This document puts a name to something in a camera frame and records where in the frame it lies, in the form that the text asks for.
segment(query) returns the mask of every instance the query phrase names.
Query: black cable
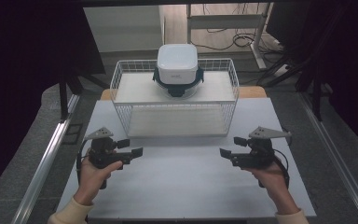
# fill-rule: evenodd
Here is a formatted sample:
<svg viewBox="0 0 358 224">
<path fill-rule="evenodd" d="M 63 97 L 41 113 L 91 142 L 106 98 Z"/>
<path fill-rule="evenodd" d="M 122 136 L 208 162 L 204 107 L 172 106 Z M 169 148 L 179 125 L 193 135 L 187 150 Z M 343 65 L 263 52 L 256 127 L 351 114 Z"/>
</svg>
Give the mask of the black cable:
<svg viewBox="0 0 358 224">
<path fill-rule="evenodd" d="M 285 161 L 286 161 L 285 170 L 288 171 L 288 170 L 289 170 L 289 160 L 287 160 L 286 156 L 285 156 L 280 150 L 274 149 L 274 151 L 279 152 L 279 153 L 284 157 L 284 159 L 285 159 Z"/>
<path fill-rule="evenodd" d="M 243 40 L 249 40 L 248 43 L 244 44 L 244 45 L 240 45 L 237 43 L 238 40 L 243 39 Z M 234 43 L 235 46 L 239 47 L 239 48 L 245 48 L 248 47 L 252 44 L 254 40 L 249 37 L 247 34 L 236 34 L 232 37 L 232 42 Z"/>
<path fill-rule="evenodd" d="M 256 86 L 261 86 L 261 83 L 263 82 L 263 80 L 266 77 L 272 76 L 276 71 L 278 71 L 278 69 L 280 68 L 280 66 L 282 66 L 285 62 L 287 62 L 289 60 L 287 55 L 283 55 L 280 60 L 278 60 L 275 64 L 273 64 L 268 71 L 266 71 L 263 76 L 261 76 L 261 78 L 257 81 Z"/>
<path fill-rule="evenodd" d="M 205 9 L 208 11 L 208 14 L 211 14 L 211 12 L 208 10 L 208 8 L 206 7 L 206 4 L 202 4 L 202 12 L 203 14 L 206 16 L 206 13 L 205 13 Z M 226 29 L 221 29 L 221 30 L 216 30 L 216 31 L 210 31 L 209 29 L 206 29 L 206 31 L 208 33 L 219 33 L 219 32 L 222 32 L 222 31 L 225 31 Z"/>
<path fill-rule="evenodd" d="M 263 53 L 263 59 L 269 63 L 276 63 L 277 61 L 272 61 L 271 59 L 267 58 L 267 55 L 274 55 L 274 54 L 283 55 L 283 53 L 281 52 L 265 52 Z"/>
<path fill-rule="evenodd" d="M 266 52 L 266 53 L 285 53 L 285 52 L 287 52 L 286 50 L 284 50 L 284 49 L 269 49 L 268 47 L 267 47 L 267 45 L 266 45 L 266 42 L 264 42 L 264 40 L 263 40 L 263 38 L 260 38 L 260 40 L 261 40 L 261 42 L 263 42 L 263 45 L 265 46 L 265 47 L 262 47 L 262 46 L 258 46 L 258 50 L 260 50 L 260 52 Z"/>
<path fill-rule="evenodd" d="M 258 6 L 260 6 L 260 3 L 257 3 L 257 10 L 255 11 L 255 14 L 258 13 Z"/>
<path fill-rule="evenodd" d="M 242 14 L 245 14 L 245 9 L 246 9 L 246 13 L 248 13 L 248 4 L 247 3 L 243 4 Z"/>
<path fill-rule="evenodd" d="M 215 50 L 225 50 L 225 49 L 229 49 L 231 48 L 231 46 L 234 45 L 234 43 L 232 43 L 231 45 L 229 45 L 228 47 L 226 48 L 223 48 L 223 49 L 216 49 L 216 48 L 212 48 L 212 47 L 209 47 L 209 46 L 205 46 L 205 45 L 198 45 L 198 44 L 194 44 L 193 41 L 191 41 L 191 44 L 196 46 L 196 47 L 201 47 L 201 48 L 206 48 L 206 49 L 215 49 Z"/>
<path fill-rule="evenodd" d="M 235 11 L 238 11 L 237 14 L 240 14 L 240 10 L 241 10 L 241 3 L 238 3 L 237 6 L 234 8 L 234 10 L 231 12 L 231 14 L 233 15 Z"/>
<path fill-rule="evenodd" d="M 274 156 L 273 160 L 275 161 L 275 163 L 279 166 L 279 168 L 281 169 L 281 171 L 283 172 L 283 179 L 284 179 L 284 183 L 286 184 L 286 187 L 289 189 L 289 183 L 290 183 L 290 175 L 289 175 L 289 163 L 286 159 L 286 168 L 283 166 L 282 162 L 280 159 L 278 159 L 278 157 Z"/>
<path fill-rule="evenodd" d="M 87 140 L 83 140 L 83 143 L 81 144 L 81 147 L 79 151 L 77 152 L 76 156 L 76 172 L 77 172 L 77 182 L 80 185 L 80 175 L 81 175 L 81 160 L 82 160 L 82 154 L 83 154 L 83 147 L 86 145 Z"/>
</svg>

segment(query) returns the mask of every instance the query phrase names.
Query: beige sleeve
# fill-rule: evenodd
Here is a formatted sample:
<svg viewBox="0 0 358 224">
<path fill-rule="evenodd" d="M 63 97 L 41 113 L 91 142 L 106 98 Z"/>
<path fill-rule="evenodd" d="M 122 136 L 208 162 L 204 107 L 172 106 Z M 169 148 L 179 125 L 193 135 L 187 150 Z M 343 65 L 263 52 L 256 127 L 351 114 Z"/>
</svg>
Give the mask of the beige sleeve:
<svg viewBox="0 0 358 224">
<path fill-rule="evenodd" d="M 60 211 L 52 214 L 48 224 L 84 224 L 85 218 L 93 206 L 77 203 L 74 198 Z"/>
<path fill-rule="evenodd" d="M 299 212 L 292 215 L 278 215 L 275 214 L 279 224 L 308 224 L 304 211 L 301 209 Z"/>
</svg>

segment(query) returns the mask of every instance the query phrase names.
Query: wire mesh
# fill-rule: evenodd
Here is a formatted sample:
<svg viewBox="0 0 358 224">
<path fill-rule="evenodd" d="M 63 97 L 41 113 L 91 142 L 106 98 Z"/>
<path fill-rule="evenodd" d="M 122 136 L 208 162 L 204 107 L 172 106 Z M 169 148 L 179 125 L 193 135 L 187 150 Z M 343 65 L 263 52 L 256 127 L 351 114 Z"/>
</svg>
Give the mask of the wire mesh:
<svg viewBox="0 0 358 224">
<path fill-rule="evenodd" d="M 156 66 L 157 60 L 131 60 L 117 63 L 110 92 L 112 102 L 128 136 L 226 135 L 228 133 L 239 95 L 239 82 L 231 59 L 199 59 L 199 67 L 205 73 L 227 72 L 234 99 L 232 101 L 115 103 L 123 74 L 151 73 Z"/>
</svg>

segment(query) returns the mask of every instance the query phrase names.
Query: white wall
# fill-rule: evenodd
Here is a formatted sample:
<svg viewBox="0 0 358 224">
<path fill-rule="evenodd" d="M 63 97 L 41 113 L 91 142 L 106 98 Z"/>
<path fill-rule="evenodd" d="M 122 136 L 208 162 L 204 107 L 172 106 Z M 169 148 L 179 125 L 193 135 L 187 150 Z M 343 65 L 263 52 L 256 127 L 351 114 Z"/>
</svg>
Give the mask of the white wall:
<svg viewBox="0 0 358 224">
<path fill-rule="evenodd" d="M 85 7 L 100 52 L 159 49 L 163 44 L 158 6 Z"/>
</svg>

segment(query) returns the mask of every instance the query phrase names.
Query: hand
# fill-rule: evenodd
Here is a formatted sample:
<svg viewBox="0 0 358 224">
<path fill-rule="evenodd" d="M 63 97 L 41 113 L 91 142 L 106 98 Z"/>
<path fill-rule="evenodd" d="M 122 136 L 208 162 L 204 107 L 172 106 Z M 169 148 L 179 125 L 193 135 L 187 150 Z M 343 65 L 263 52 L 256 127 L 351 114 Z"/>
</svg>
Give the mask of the hand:
<svg viewBox="0 0 358 224">
<path fill-rule="evenodd" d="M 75 201 L 83 205 L 92 205 L 92 200 L 97 196 L 103 181 L 122 165 L 122 161 L 117 161 L 98 169 L 91 164 L 89 157 L 86 157 L 81 164 L 80 186 L 74 195 Z"/>
<path fill-rule="evenodd" d="M 263 184 L 279 215 L 291 215 L 300 211 L 286 187 L 281 168 L 275 162 L 265 169 L 241 169 L 251 172 Z"/>
</svg>

